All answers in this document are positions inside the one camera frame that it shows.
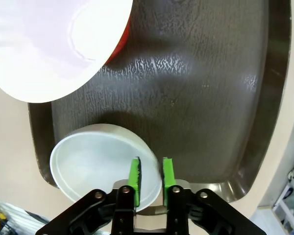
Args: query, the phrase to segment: screw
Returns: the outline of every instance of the screw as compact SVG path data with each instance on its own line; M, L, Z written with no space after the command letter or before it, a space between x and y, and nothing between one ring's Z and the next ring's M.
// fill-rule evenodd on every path
M180 192L180 189L179 189L178 187L173 187L173 188L172 188L172 191L173 191L173 192Z
M96 192L95 193L95 198L97 198L97 199L102 198L102 193L101 192Z
M124 187L124 188L122 189L122 192L123 192L123 193L128 193L128 192L129 192L129 188Z
M201 192L201 193L200 193L200 197L202 197L202 198L207 198L207 197L208 197L208 194L205 193L205 192Z

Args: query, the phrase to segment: beige tabletop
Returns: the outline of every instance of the beige tabletop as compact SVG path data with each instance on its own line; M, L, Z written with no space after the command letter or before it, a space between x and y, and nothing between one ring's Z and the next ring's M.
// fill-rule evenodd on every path
M261 201L284 154L294 124L294 0L292 43L280 113L268 151L249 193L231 203L250 217ZM39 173L29 126L27 103L0 90L0 200L33 213L54 218L72 202ZM138 227L165 226L165 217L139 217Z

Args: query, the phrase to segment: white bowl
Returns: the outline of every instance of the white bowl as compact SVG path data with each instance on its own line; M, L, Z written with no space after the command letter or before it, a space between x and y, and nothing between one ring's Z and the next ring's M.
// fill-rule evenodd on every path
M0 0L0 88L32 103L62 98L108 60L132 0Z
M61 191L75 202L93 189L109 193L116 181L128 179L137 156L142 166L140 211L158 197L162 181L153 152L125 128L95 124L74 131L55 146L50 167Z

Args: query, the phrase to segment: red object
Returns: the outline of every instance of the red object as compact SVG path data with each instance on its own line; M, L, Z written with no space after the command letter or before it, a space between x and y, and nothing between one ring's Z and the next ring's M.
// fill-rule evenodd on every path
M119 40L117 47L114 49L114 51L112 52L112 54L110 55L109 59L106 61L105 64L108 64L125 46L125 43L128 39L128 35L129 35L129 22L130 22L130 19L128 19L125 30L122 34L121 39Z

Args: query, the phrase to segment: bolt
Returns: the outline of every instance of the bolt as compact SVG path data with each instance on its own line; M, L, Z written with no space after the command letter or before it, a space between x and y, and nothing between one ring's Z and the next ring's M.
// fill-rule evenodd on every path
M95 193L95 198L97 198L97 199L102 198L102 193L101 192L96 192Z
M122 192L123 192L123 193L128 193L128 192L129 192L129 188L124 187L124 188L122 189Z
M172 188L172 191L173 191L173 192L180 192L180 189L179 189L178 187L173 187L173 188Z
M208 197L208 194L205 193L205 192L201 192L201 193L200 193L200 197L202 197L202 198L207 198L207 197Z

